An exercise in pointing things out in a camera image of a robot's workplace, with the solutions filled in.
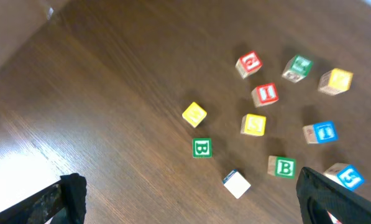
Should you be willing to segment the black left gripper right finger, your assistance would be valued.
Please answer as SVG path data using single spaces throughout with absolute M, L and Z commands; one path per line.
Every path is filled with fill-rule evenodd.
M 371 224 L 371 202 L 310 167 L 303 167 L 296 183 L 304 224 Z

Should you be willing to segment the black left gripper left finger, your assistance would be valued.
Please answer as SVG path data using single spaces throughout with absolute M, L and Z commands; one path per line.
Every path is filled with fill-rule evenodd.
M 83 224 L 86 215 L 86 178 L 62 175 L 56 183 L 0 212 L 0 223 Z

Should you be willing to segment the yellow S block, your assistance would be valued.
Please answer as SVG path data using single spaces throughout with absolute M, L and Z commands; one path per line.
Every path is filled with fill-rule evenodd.
M 242 118 L 241 134 L 263 136 L 265 134 L 267 118 L 257 114 L 246 114 Z

